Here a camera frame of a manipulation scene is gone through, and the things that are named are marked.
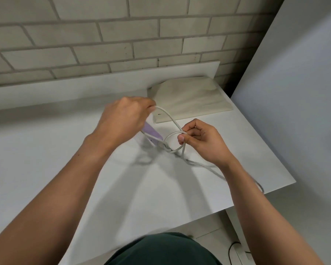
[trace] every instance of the left hand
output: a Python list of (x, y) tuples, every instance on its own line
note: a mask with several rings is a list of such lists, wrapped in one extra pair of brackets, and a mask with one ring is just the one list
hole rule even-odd
[(113, 150), (136, 135), (146, 118), (155, 110), (150, 98), (123, 97), (104, 109), (96, 129), (90, 135), (98, 146)]

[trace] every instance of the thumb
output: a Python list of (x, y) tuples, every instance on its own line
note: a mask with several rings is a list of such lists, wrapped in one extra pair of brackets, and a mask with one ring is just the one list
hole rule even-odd
[(188, 134), (180, 134), (178, 136), (178, 140), (183, 141), (186, 144), (189, 144), (194, 149), (196, 149), (200, 144), (200, 141), (198, 139), (196, 139)]

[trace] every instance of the purple object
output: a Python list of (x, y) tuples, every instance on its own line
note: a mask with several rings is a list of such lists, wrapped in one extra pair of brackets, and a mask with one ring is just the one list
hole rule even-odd
[[(144, 131), (145, 133), (151, 135), (151, 136), (154, 136), (156, 138), (159, 138), (161, 140), (163, 140), (162, 136), (156, 131), (154, 130), (153, 127), (151, 127), (147, 122), (145, 122), (145, 126), (144, 128), (142, 129), (142, 131)], [(153, 139), (153, 138), (150, 138), (150, 137), (147, 137), (154, 145), (157, 145), (158, 144), (158, 141)]]

